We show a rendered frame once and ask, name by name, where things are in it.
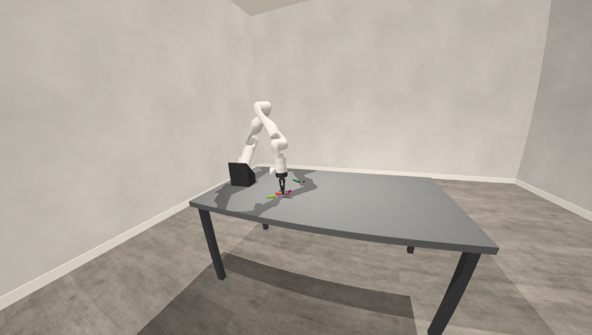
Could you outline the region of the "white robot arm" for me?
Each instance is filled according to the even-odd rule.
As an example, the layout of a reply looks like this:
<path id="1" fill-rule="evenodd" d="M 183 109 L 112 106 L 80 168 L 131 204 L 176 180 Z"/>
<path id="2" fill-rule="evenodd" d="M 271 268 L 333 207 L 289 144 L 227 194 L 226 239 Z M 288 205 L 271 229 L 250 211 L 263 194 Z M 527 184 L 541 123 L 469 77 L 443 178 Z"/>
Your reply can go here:
<path id="1" fill-rule="evenodd" d="M 276 124 L 270 119 L 268 119 L 271 109 L 271 104 L 266 101 L 256 102 L 254 104 L 254 112 L 257 117 L 251 122 L 248 133 L 249 135 L 247 135 L 247 139 L 245 139 L 245 143 L 251 146 L 244 147 L 242 155 L 241 157 L 239 157 L 238 163 L 246 163 L 250 167 L 251 160 L 253 158 L 256 145 L 258 143 L 258 137 L 254 135 L 258 134 L 264 126 L 267 130 L 269 137 L 273 139 L 271 142 L 271 148 L 275 157 L 275 168 L 271 167 L 269 169 L 269 173 L 284 173 L 287 172 L 286 155 L 280 154 L 279 151 L 288 148 L 288 141 L 279 132 Z"/>

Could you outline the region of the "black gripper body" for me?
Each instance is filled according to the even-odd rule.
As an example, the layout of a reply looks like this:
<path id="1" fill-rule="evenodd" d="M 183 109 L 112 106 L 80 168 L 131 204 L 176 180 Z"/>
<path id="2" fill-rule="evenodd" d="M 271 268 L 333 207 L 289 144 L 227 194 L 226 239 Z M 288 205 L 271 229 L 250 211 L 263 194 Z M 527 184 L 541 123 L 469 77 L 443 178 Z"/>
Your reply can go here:
<path id="1" fill-rule="evenodd" d="M 281 180 L 283 180 L 283 184 L 284 184 L 284 177 L 287 177 L 287 176 L 288 176 L 288 171 L 284 172 L 284 173 L 276 173 L 276 177 L 280 178 L 280 182 L 281 182 Z"/>

